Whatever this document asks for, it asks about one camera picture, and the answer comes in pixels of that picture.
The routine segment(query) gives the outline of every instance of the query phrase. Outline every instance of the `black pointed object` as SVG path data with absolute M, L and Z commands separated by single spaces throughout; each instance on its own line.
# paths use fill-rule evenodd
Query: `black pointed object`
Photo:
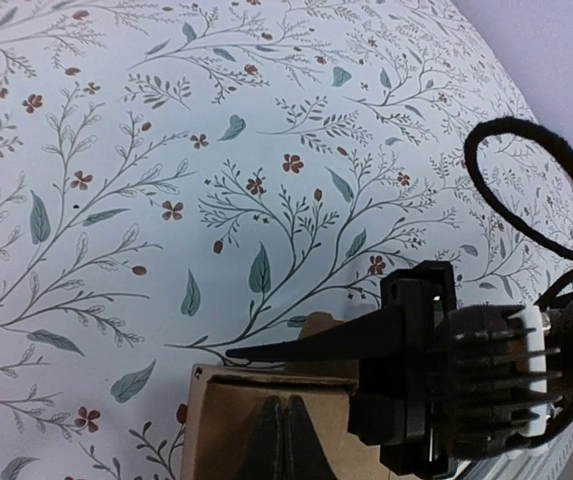
M 284 410 L 279 397 L 268 397 L 235 480 L 284 478 Z
M 288 399 L 285 450 L 287 480 L 337 480 L 299 395 Z
M 382 358 L 402 348 L 403 322 L 396 305 L 367 313 L 329 330 L 294 340 L 228 350 L 253 362 L 317 362 Z

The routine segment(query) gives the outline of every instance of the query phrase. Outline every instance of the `wall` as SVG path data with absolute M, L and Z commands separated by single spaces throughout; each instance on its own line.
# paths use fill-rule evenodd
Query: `wall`
M 493 48 L 538 119 L 573 145 L 573 2 L 454 3 Z M 573 479 L 573 456 L 561 478 Z

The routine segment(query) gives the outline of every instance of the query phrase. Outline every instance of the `flower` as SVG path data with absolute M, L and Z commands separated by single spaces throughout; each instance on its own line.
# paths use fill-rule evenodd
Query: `flower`
M 195 144 L 193 146 L 197 150 L 199 150 L 202 147 L 208 146 L 208 140 L 206 139 L 205 133 L 202 133 L 199 137 L 197 135 L 193 135 L 192 137 L 190 137 L 190 141 L 195 142 Z
M 70 186 L 71 188 L 79 187 L 80 190 L 88 190 L 88 184 L 93 181 L 92 175 L 84 176 L 84 172 L 81 170 L 75 172 L 75 178 L 76 180 L 70 182 Z
M 262 183 L 262 179 L 259 177 L 256 177 L 255 179 L 249 178 L 248 185 L 246 185 L 246 190 L 248 190 L 251 195 L 262 195 L 266 193 Z
M 371 275 L 381 275 L 384 273 L 385 268 L 386 264 L 384 263 L 384 259 L 381 257 L 381 255 L 377 255 L 376 257 L 371 255 L 368 273 Z
M 293 172 L 293 173 L 299 173 L 299 171 L 304 168 L 304 162 L 301 161 L 301 159 L 299 158 L 299 155 L 290 155 L 290 154 L 286 154 L 284 155 L 284 164 L 282 165 L 282 168 L 284 169 L 285 172 Z
M 410 185 L 410 177 L 405 173 L 399 173 L 397 181 L 402 185 L 402 187 L 407 187 Z
M 22 106 L 26 107 L 28 113 L 33 113 L 36 108 L 43 105 L 42 96 L 31 93 L 26 100 L 22 102 Z
M 148 273 L 148 270 L 146 270 L 146 267 L 143 265 L 135 265 L 132 270 L 138 277 L 144 276 Z
M 88 13 L 87 10 L 77 10 L 75 13 L 73 13 L 73 18 L 75 20 L 83 20 L 88 15 L 90 15 L 90 13 Z
M 186 417 L 188 416 L 188 405 L 182 403 L 177 408 L 177 413 L 175 414 L 175 416 L 177 417 L 177 422 L 180 425 L 184 425 L 186 423 Z
M 79 415 L 79 418 L 75 419 L 75 426 L 77 428 L 88 428 L 89 433 L 95 433 L 99 430 L 99 427 L 94 422 L 94 420 L 100 417 L 99 411 L 91 410 L 89 412 L 86 410 L 86 407 L 80 407 L 79 410 L 77 410 L 77 414 Z
M 181 220 L 183 218 L 181 211 L 184 209 L 184 204 L 182 202 L 176 203 L 173 207 L 173 204 L 170 203 L 170 200 L 166 200 L 164 203 L 162 203 L 162 208 L 166 210 L 164 213 L 162 213 L 162 218 L 164 220 L 170 220 L 171 217 L 173 220 Z
M 95 85 L 95 82 L 90 82 L 86 88 L 84 88 L 84 92 L 88 93 L 89 95 L 95 95 L 95 93 L 99 92 L 102 87 L 99 85 Z

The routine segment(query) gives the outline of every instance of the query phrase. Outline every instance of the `black cable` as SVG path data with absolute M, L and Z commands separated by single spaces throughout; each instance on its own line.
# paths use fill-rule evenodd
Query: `black cable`
M 477 125 L 473 131 L 466 138 L 464 143 L 464 158 L 466 161 L 466 168 L 471 176 L 473 184 L 481 194 L 481 196 L 486 200 L 490 207 L 497 212 L 500 216 L 504 218 L 508 223 L 510 223 L 515 229 L 531 238 L 541 246 L 557 253 L 559 256 L 573 260 L 573 250 L 570 250 L 557 242 L 554 242 L 546 238 L 541 233 L 534 230 L 529 226 L 524 220 L 513 214 L 508 208 L 506 208 L 493 194 L 488 185 L 486 185 L 484 178 L 479 170 L 477 163 L 477 149 L 479 144 L 485 140 L 487 137 L 502 135 L 502 134 L 513 134 L 518 137 L 522 137 L 528 140 L 532 140 L 535 143 L 543 147 L 556 161 L 557 163 L 566 171 L 568 176 L 573 181 L 573 149 L 568 145 L 568 143 L 560 136 L 550 132 L 548 129 L 541 125 L 537 125 L 527 120 L 520 120 L 513 117 L 499 118 L 497 120 L 492 120 L 490 122 L 485 122 Z M 553 286 L 544 294 L 546 297 L 545 301 L 550 298 L 547 295 L 550 291 L 559 290 L 561 291 L 567 285 L 572 283 L 573 280 L 568 281 L 568 279 L 573 279 L 573 271 L 568 272 L 562 276 L 558 282 L 555 282 Z M 526 438 L 522 437 L 521 441 L 518 442 L 519 445 L 514 445 L 515 447 L 526 447 L 534 448 L 545 443 L 548 443 L 559 433 L 565 430 L 573 421 L 573 396 L 568 403 L 568 406 L 548 425 L 546 432 L 543 435 L 537 437 Z

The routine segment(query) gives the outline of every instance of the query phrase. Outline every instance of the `brown box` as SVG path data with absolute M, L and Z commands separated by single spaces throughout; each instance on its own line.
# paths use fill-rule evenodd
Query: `brown box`
M 301 336 L 335 324 L 330 315 L 313 314 Z M 347 432 L 349 396 L 356 387 L 355 362 L 290 364 L 285 371 L 196 365 L 181 478 L 233 480 L 264 400 L 276 395 L 285 404 L 293 394 L 304 399 L 338 479 L 397 478 L 379 463 L 378 447 L 367 447 Z

